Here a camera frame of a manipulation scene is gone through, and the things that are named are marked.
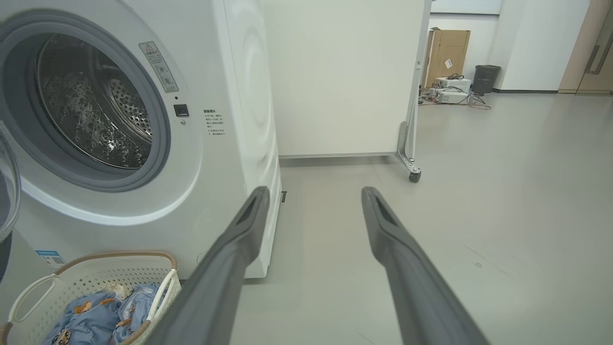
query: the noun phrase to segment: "blue clothing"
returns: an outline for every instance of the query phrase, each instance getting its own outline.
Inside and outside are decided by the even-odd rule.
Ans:
[[[113,344],[121,344],[147,320],[157,291],[157,284],[139,284],[134,287],[132,293],[119,308],[121,320],[125,321],[131,318],[132,323],[117,327],[113,333]]]
[[[91,303],[91,309],[82,308]],[[109,344],[115,325],[120,321],[117,314],[121,302],[114,293],[97,292],[70,302],[43,345],[58,343],[64,338],[69,344]]]

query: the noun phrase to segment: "warning label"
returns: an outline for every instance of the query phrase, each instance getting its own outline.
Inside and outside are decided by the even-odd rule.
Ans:
[[[66,264],[55,250],[37,250],[36,253],[49,265],[53,272]]]
[[[224,116],[217,113],[215,109],[205,109],[204,118],[207,121],[207,132],[210,136],[226,135],[226,126],[224,125]]]
[[[162,87],[165,92],[175,92],[179,90],[179,87],[175,83],[175,79],[172,77],[172,73],[170,73],[170,69],[168,69],[168,65],[162,54],[159,52],[157,46],[153,42],[145,42],[139,44],[140,49],[143,51],[147,60],[151,64],[151,67],[155,70],[155,73],[158,75],[159,82],[162,83]]]

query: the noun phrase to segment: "door handle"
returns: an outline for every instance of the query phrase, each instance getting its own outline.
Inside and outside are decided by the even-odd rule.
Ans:
[[[604,66],[604,61],[607,60],[607,56],[609,55],[609,51],[611,50],[611,46],[612,45],[613,45],[613,33],[611,33],[611,35],[609,36],[609,40],[607,41],[607,45],[604,46],[603,55],[600,57],[600,61],[598,62],[598,65],[596,66],[596,70],[592,71],[590,69],[590,67],[592,66],[592,63],[594,62],[594,58],[596,58],[596,52],[600,48],[600,46],[598,46],[598,45],[594,46],[594,50],[592,51],[592,55],[590,57],[590,61],[588,61],[587,67],[585,68],[585,73],[588,73],[588,74],[600,74],[600,71],[602,71],[603,66]]]

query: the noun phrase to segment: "glass door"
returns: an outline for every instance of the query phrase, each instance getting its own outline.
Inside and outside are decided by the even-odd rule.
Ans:
[[[101,192],[139,188],[161,171],[166,105],[121,41],[50,10],[7,20],[0,37],[0,120],[31,158]]]
[[[613,95],[613,10],[609,9],[603,28],[585,67],[577,94]]]
[[[0,244],[13,231],[20,203],[21,179],[17,169],[17,162],[9,143],[0,131]]]

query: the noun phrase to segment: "white wall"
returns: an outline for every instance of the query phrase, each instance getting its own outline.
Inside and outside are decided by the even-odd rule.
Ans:
[[[474,67],[488,63],[498,26],[498,16],[431,14],[428,28],[435,26],[442,30],[470,30],[470,41],[462,74],[467,79],[473,80]]]
[[[494,85],[495,88],[500,89],[502,80],[508,71],[511,53],[519,31],[518,22],[521,21],[524,14],[526,2],[527,0],[514,0],[505,1],[502,4],[503,15],[498,17],[498,26],[489,55],[489,64],[502,68]]]
[[[557,91],[589,0],[505,1],[491,64],[503,67],[501,90]]]
[[[279,154],[395,151],[424,0],[263,3]]]
[[[432,2],[431,12],[500,14],[502,2],[503,0],[436,0]]]

